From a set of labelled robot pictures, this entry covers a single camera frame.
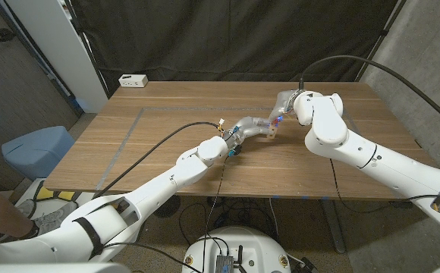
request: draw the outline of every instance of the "cable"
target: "cable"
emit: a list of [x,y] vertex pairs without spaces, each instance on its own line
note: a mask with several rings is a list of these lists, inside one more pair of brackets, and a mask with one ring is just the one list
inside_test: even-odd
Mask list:
[[[230,201],[235,201],[233,204],[228,204],[228,202]],[[275,232],[275,224],[274,221],[272,220],[271,216],[269,213],[266,212],[266,210],[268,209],[269,205],[266,205],[266,207],[263,209],[259,206],[259,204],[255,201],[252,200],[250,198],[247,198],[247,200],[249,200],[249,204],[254,204],[254,207],[248,207],[246,206],[246,202],[244,202],[244,199],[239,199],[239,198],[227,198],[225,200],[225,203],[223,204],[222,208],[223,208],[223,213],[217,218],[217,220],[215,221],[215,223],[217,221],[221,221],[221,225],[217,225],[215,226],[215,228],[220,228],[222,226],[228,225],[225,224],[225,222],[229,219],[232,223],[234,224],[243,224],[246,225],[248,227],[257,229],[259,231],[264,232],[265,234],[269,234],[270,237],[274,238],[275,240],[278,240],[278,236]],[[239,211],[237,213],[237,220],[234,220],[233,218],[230,217],[230,212],[234,210],[234,211]],[[266,224],[262,225],[262,226],[256,226],[254,224],[252,224],[250,218],[252,218],[252,214],[250,213],[250,211],[254,211],[254,212],[261,212],[265,217],[266,217]]]
[[200,124],[207,124],[207,125],[212,125],[213,127],[215,127],[215,129],[217,128],[217,124],[214,124],[212,122],[207,122],[207,121],[198,121],[198,122],[193,122],[190,124],[186,124],[180,128],[178,128],[175,132],[170,133],[167,137],[165,137],[163,140],[161,140],[158,144],[154,145],[154,147],[151,148],[151,150],[149,150],[146,154],[143,155],[143,157],[141,157],[138,161],[136,161],[136,163],[132,164],[125,172],[123,172],[121,175],[119,175],[117,178],[115,178],[109,185],[107,185],[107,187],[104,188],[104,190],[101,190],[99,193],[97,193],[93,198],[97,198],[102,196],[108,189],[110,189],[112,186],[114,186],[121,178],[123,178],[126,174],[129,173],[129,171],[131,171],[133,168],[135,168],[139,163],[142,162],[142,160],[144,160],[152,151],[154,151],[156,148],[158,148],[161,144],[163,144],[166,140],[168,140],[170,137],[174,136],[177,132],[183,130],[186,127],[189,126],[193,126],[193,125],[200,125]]
[[[272,216],[274,216],[274,221],[275,221],[275,233],[278,235],[279,238],[279,230],[278,230],[278,221],[275,219],[275,213],[274,213],[274,209],[272,208],[272,198],[269,198],[269,205],[271,206],[271,211],[272,211]],[[289,253],[286,253],[286,255],[288,255],[288,257],[290,257],[291,259],[300,262],[301,264],[305,264],[303,261],[301,261],[300,259],[292,256]]]
[[298,259],[298,258],[292,256],[292,255],[289,254],[289,253],[286,253],[286,255],[287,255],[289,258],[293,259],[294,261],[300,262],[300,263],[302,263],[302,264],[304,265],[304,262],[301,261],[300,259]]
[[324,61],[330,61],[333,59],[337,59],[337,58],[349,58],[349,59],[353,59],[353,60],[357,60],[357,61],[363,61],[367,64],[371,64],[374,67],[380,68],[383,71],[389,73],[390,75],[394,76],[395,78],[397,78],[398,80],[400,80],[403,84],[405,84],[407,87],[411,88],[417,95],[419,95],[421,98],[423,98],[427,103],[429,103],[429,105],[431,105],[439,114],[440,114],[440,107],[439,105],[437,105],[434,101],[432,101],[426,94],[424,94],[419,88],[417,88],[415,85],[413,85],[409,80],[405,79],[404,77],[402,77],[399,73],[393,71],[392,69],[379,64],[377,62],[365,59],[365,58],[361,58],[361,57],[357,57],[357,56],[351,56],[351,55],[336,55],[336,56],[331,56],[331,57],[327,57],[327,58],[323,58],[321,60],[315,61],[312,64],[308,65],[308,67],[306,67],[303,71],[303,73],[301,73],[301,78],[299,80],[299,89],[303,90],[304,89],[304,74],[312,67],[316,66],[319,63],[322,63]]
[[275,233],[277,234],[277,236],[279,238],[278,220],[275,218],[274,209],[272,208],[272,198],[269,198],[269,205],[271,206],[272,216],[274,216]]
[[369,211],[357,211],[356,209],[352,209],[350,208],[341,198],[341,194],[340,194],[340,190],[338,189],[338,182],[336,180],[336,173],[335,173],[335,166],[333,165],[333,160],[330,158],[329,162],[332,164],[332,170],[333,170],[333,178],[335,179],[335,187],[336,187],[336,193],[338,194],[338,198],[340,198],[341,204],[343,204],[343,206],[349,210],[351,210],[352,212],[356,212],[356,213],[372,213],[372,212],[377,212],[379,210],[382,209],[386,209],[388,208],[390,205],[386,205],[386,206],[381,206],[380,208],[377,209],[373,209],[373,210],[369,210]]
[[230,136],[225,140],[225,142],[227,142],[227,140],[229,140],[233,135],[234,135],[234,133],[230,133]]
[[171,256],[171,255],[169,255],[169,254],[167,254],[167,253],[164,252],[164,251],[161,251],[161,250],[156,249],[156,248],[151,247],[151,246],[143,245],[143,244],[141,244],[141,243],[129,243],[129,242],[110,243],[110,244],[108,244],[108,245],[105,245],[103,248],[105,249],[105,248],[110,247],[110,246],[118,246],[118,245],[138,246],[138,247],[142,247],[142,248],[145,248],[145,249],[149,249],[149,250],[155,251],[155,252],[157,252],[157,253],[160,253],[160,254],[162,254],[162,255],[164,255],[164,256],[170,258],[171,260],[173,260],[173,261],[175,261],[175,262],[177,262],[177,263],[179,263],[179,264],[182,264],[182,265],[188,267],[189,269],[191,269],[191,270],[193,270],[193,271],[195,271],[195,272],[202,273],[202,272],[196,270],[195,268],[193,268],[193,267],[187,265],[186,263],[184,263],[184,262],[182,262],[182,261],[176,259],[175,257],[173,257],[173,256]]
[[[351,210],[352,212],[357,212],[357,213],[372,213],[372,212],[377,212],[379,210],[391,207],[391,205],[386,205],[386,206],[381,206],[380,208],[373,209],[373,210],[370,210],[370,211],[363,211],[363,212],[361,212],[361,211],[357,211],[356,209],[352,209],[349,206],[347,206],[347,204],[345,204],[345,202],[341,198],[340,190],[338,189],[338,182],[336,181],[336,173],[335,173],[335,166],[333,165],[333,160],[330,158],[329,161],[332,164],[333,178],[335,179],[335,186],[336,186],[336,193],[338,194],[338,198],[340,198],[340,201],[341,201],[341,203],[343,204],[343,206],[345,208]],[[423,195],[419,195],[419,196],[412,196],[412,197],[403,199],[401,201],[396,201],[396,203],[403,203],[403,202],[408,202],[408,201],[411,201],[411,200],[414,200],[414,199],[421,199],[421,198],[428,198],[428,197],[440,198],[440,194],[423,194]]]
[[[203,205],[202,203],[194,203],[194,204],[191,204],[191,205],[189,205],[188,207],[186,207],[186,208],[183,209],[183,211],[180,213],[180,217],[178,218],[178,224],[179,224],[179,226],[180,226],[181,235],[183,235],[183,238],[187,241],[188,246],[191,246],[191,243],[190,243],[190,241],[188,240],[186,234],[185,234],[184,231],[183,231],[183,226],[181,226],[181,216],[183,216],[183,213],[184,213],[187,209],[189,209],[190,207],[192,207],[192,206],[202,206],[202,207],[203,207],[203,215],[205,216],[205,224],[206,224],[206,208],[205,208],[205,205]],[[216,241],[216,239],[213,239],[213,241],[215,241],[215,243],[217,244],[218,249],[220,249],[220,255],[222,255],[222,248],[220,247],[220,244],[218,244],[218,242]],[[230,250],[229,250],[229,248],[228,248],[228,246],[227,246],[227,256],[228,256],[229,252],[230,252]]]
[[202,240],[210,240],[210,239],[212,239],[212,240],[220,240],[220,241],[222,241],[224,244],[225,244],[225,246],[227,247],[227,256],[229,256],[230,255],[230,247],[228,246],[228,244],[227,244],[227,242],[225,242],[225,240],[223,240],[222,238],[219,238],[219,237],[208,237],[208,238],[200,238],[200,239],[198,239],[198,240],[196,240],[195,241],[195,243],[196,242],[200,242],[200,241],[202,241]]
[[[213,209],[215,208],[215,204],[217,203],[218,195],[220,194],[220,187],[222,186],[223,181],[223,173],[225,171],[225,163],[227,163],[228,156],[225,158],[225,161],[223,161],[223,168],[222,168],[222,176],[220,177],[220,183],[218,184],[218,190],[217,195],[215,196],[215,201],[213,201],[212,209],[210,210],[210,213],[208,214],[208,218],[206,219],[205,224],[205,238],[208,234],[208,223],[210,221],[210,216],[212,216]],[[206,240],[203,241],[203,265],[202,265],[202,273],[205,272],[205,249],[206,249]]]

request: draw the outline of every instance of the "black cable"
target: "black cable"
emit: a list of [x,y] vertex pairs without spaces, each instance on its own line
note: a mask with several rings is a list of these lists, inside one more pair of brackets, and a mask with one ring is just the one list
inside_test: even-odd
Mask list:
[[[336,181],[335,166],[333,165],[333,160],[330,158],[329,161],[332,164],[333,178],[335,179],[335,186],[336,186],[336,193],[338,194],[338,197],[340,198],[340,201],[341,201],[341,203],[343,204],[343,206],[345,208],[351,210],[352,212],[357,212],[357,213],[372,213],[372,212],[377,212],[379,210],[391,207],[391,205],[386,205],[386,206],[381,206],[380,208],[373,209],[373,210],[370,210],[370,211],[361,212],[361,211],[357,211],[356,209],[352,209],[349,206],[347,206],[347,204],[345,204],[345,202],[341,198],[340,190],[338,189],[338,182]],[[403,199],[401,201],[395,201],[395,202],[396,203],[403,203],[403,202],[408,202],[408,201],[411,201],[411,200],[414,200],[414,199],[421,199],[421,198],[428,198],[428,197],[438,197],[438,198],[440,198],[440,194],[424,194],[424,195],[419,195],[419,196],[412,196],[412,197]]]
[[341,204],[343,204],[343,206],[349,210],[351,210],[352,212],[356,212],[356,213],[372,213],[372,212],[377,212],[379,210],[382,209],[386,209],[388,208],[390,205],[386,205],[386,206],[381,206],[380,208],[377,209],[373,209],[373,210],[369,210],[369,211],[357,211],[356,209],[352,209],[350,208],[341,198],[341,194],[340,194],[340,190],[338,189],[338,182],[336,180],[336,173],[335,173],[335,166],[333,165],[333,160],[330,158],[329,162],[332,164],[332,170],[333,170],[333,178],[335,179],[335,186],[336,186],[336,193],[338,194],[338,198],[340,199]]
[[225,246],[227,247],[227,256],[229,256],[230,255],[230,247],[228,246],[228,244],[227,244],[227,242],[225,242],[225,240],[223,240],[222,238],[219,238],[219,237],[208,237],[208,238],[200,238],[200,239],[198,239],[198,240],[196,240],[195,241],[195,243],[196,242],[200,242],[200,241],[202,241],[202,240],[210,240],[210,239],[212,239],[212,240],[220,240],[220,241],[222,241],[224,244],[225,244]]
[[129,171],[131,171],[133,168],[135,168],[139,163],[142,162],[142,160],[144,160],[152,151],[154,151],[156,148],[158,148],[161,144],[163,144],[166,140],[168,140],[170,137],[174,136],[177,132],[183,130],[186,127],[189,126],[193,126],[193,125],[200,125],[200,124],[207,124],[207,125],[212,125],[213,127],[217,128],[217,124],[214,124],[212,122],[208,122],[208,121],[198,121],[198,122],[193,122],[190,124],[186,124],[180,128],[178,128],[175,132],[170,133],[167,137],[165,137],[163,140],[161,140],[158,144],[154,145],[154,147],[151,148],[151,150],[149,150],[146,154],[143,155],[143,157],[141,157],[138,161],[136,161],[136,163],[132,164],[125,172],[123,172],[121,175],[119,175],[117,178],[115,178],[109,185],[107,185],[107,187],[104,188],[104,190],[101,190],[99,193],[97,193],[93,198],[97,198],[102,196],[107,190],[109,190],[112,186],[114,186],[121,178],[123,178],[126,174],[129,173]]
[[[248,226],[250,228],[254,228],[254,229],[257,229],[259,231],[262,231],[265,234],[269,234],[269,236],[274,238],[275,240],[278,240],[278,236],[277,236],[277,234],[275,232],[275,224],[274,224],[274,221],[272,220],[271,216],[269,215],[269,213],[267,213],[265,209],[261,208],[261,206],[259,206],[259,204],[257,202],[251,200],[250,198],[248,198],[247,200],[249,200],[249,203],[255,204],[256,207],[252,207],[251,206],[250,209],[249,209],[249,207],[245,205],[246,202],[242,198],[226,199],[226,202],[224,203],[224,205],[222,207],[226,207],[227,208],[227,211],[225,213],[228,216],[227,219],[229,219],[234,224],[243,224],[243,225],[246,225],[246,226]],[[229,205],[227,203],[229,201],[234,201],[234,203]],[[237,213],[237,220],[235,220],[235,219],[233,219],[233,218],[231,218],[229,216],[231,210],[239,211]],[[241,215],[243,213],[244,214],[248,213],[250,215],[250,218],[252,218],[252,214],[248,212],[249,210],[261,212],[265,216],[265,218],[266,218],[266,225],[263,225],[262,227],[258,227],[256,225],[252,224],[251,221],[245,220],[244,218],[241,217]]]
[[196,270],[195,268],[193,268],[193,267],[187,265],[186,263],[184,263],[184,262],[182,262],[182,261],[176,259],[175,257],[173,257],[173,256],[171,256],[171,255],[169,255],[169,254],[167,254],[167,253],[164,252],[164,251],[161,251],[161,250],[156,249],[156,248],[151,247],[151,246],[143,245],[143,244],[141,244],[141,243],[129,243],[129,242],[110,243],[110,244],[108,244],[108,245],[105,245],[103,248],[105,249],[105,248],[110,247],[110,246],[118,246],[118,245],[138,246],[138,247],[142,247],[142,248],[145,248],[145,249],[149,249],[149,250],[155,251],[155,252],[157,252],[157,253],[160,253],[160,254],[162,254],[162,255],[164,255],[164,256],[170,258],[171,260],[173,260],[173,261],[175,261],[175,262],[177,262],[177,263],[179,263],[179,264],[182,264],[182,265],[188,267],[189,269],[191,269],[191,270],[193,270],[193,271],[195,271],[195,272],[202,273],[202,272]]
[[[206,219],[205,224],[205,238],[208,234],[208,223],[210,221],[210,216],[212,216],[213,209],[215,208],[215,204],[217,203],[218,195],[220,194],[220,187],[222,186],[223,181],[223,173],[225,171],[225,163],[227,163],[228,156],[225,158],[225,161],[223,161],[223,168],[222,168],[222,176],[220,177],[220,183],[218,184],[218,190],[217,195],[215,196],[215,201],[213,201],[212,209],[210,210],[210,213],[208,214],[208,218]],[[203,265],[202,265],[202,273],[205,272],[205,249],[206,249],[206,240],[203,241]]]
[[[191,204],[191,205],[189,205],[188,207],[186,207],[186,208],[183,209],[183,211],[180,213],[180,217],[178,218],[178,224],[179,224],[179,226],[180,226],[181,235],[183,235],[183,238],[187,241],[188,246],[191,246],[191,243],[190,243],[190,241],[188,240],[186,234],[185,234],[184,231],[183,231],[183,226],[181,226],[181,216],[183,216],[183,213],[184,213],[187,209],[189,209],[190,207],[192,207],[192,206],[202,206],[202,207],[203,207],[203,215],[204,215],[204,217],[205,217],[205,224],[206,224],[206,207],[205,207],[205,205],[203,205],[202,203],[194,203],[194,204]],[[218,244],[218,242],[217,242],[215,239],[213,239],[213,241],[217,244],[218,249],[220,249],[220,255],[222,255],[222,248],[220,247],[220,244]]]
[[304,74],[312,67],[316,66],[319,63],[322,63],[324,61],[330,61],[333,59],[337,59],[337,58],[349,58],[349,59],[353,59],[353,60],[357,60],[357,61],[363,61],[367,64],[371,64],[374,67],[380,68],[383,71],[389,73],[390,75],[394,76],[395,78],[397,78],[398,80],[400,80],[403,84],[405,84],[407,87],[411,88],[417,95],[419,95],[421,98],[423,98],[427,103],[429,103],[429,105],[431,105],[439,114],[440,114],[440,107],[439,105],[437,105],[434,101],[432,101],[426,94],[424,94],[419,88],[417,88],[415,85],[413,85],[410,81],[408,81],[407,79],[405,79],[404,77],[402,77],[399,73],[393,71],[392,69],[379,64],[377,62],[365,59],[365,58],[361,58],[361,57],[357,57],[357,56],[351,56],[351,55],[336,55],[336,56],[331,56],[331,57],[327,57],[327,58],[323,58],[321,60],[315,61],[312,64],[308,65],[308,67],[306,67],[303,71],[303,73],[301,73],[301,78],[299,80],[299,89],[303,90],[304,89]]
[[234,133],[230,133],[230,136],[225,140],[225,142],[227,142],[227,140],[229,140],[233,135],[234,135]]

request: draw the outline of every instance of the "white power strip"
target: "white power strip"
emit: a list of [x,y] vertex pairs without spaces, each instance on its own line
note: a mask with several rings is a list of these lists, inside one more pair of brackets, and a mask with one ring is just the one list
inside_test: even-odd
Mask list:
[[122,87],[145,87],[147,84],[146,75],[124,74],[119,79]]

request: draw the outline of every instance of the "black backdrop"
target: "black backdrop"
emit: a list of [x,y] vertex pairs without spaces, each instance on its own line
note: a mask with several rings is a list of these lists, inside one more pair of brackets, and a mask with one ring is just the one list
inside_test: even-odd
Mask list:
[[[109,90],[149,80],[297,80],[330,55],[366,57],[397,0],[73,0]],[[320,65],[307,81],[352,81],[362,64]]]

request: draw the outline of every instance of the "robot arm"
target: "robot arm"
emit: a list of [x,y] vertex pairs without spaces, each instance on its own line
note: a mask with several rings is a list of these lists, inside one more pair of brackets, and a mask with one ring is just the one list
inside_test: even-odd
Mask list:
[[[312,124],[305,137],[309,151],[345,162],[383,183],[392,191],[410,198],[440,195],[440,170],[424,165],[398,152],[373,143],[347,129],[341,115],[343,103],[338,94],[323,96],[313,92],[288,91],[288,101],[280,103],[269,120],[287,112],[289,105],[301,125]],[[440,223],[440,198],[411,200],[427,215]]]
[[104,245],[135,240],[143,222],[159,206],[197,182],[217,158],[231,154],[245,138],[267,134],[268,125],[266,119],[241,119],[223,138],[214,136],[184,152],[173,168],[138,189],[91,200],[47,234],[0,244],[0,264],[107,262],[125,245],[105,249]]

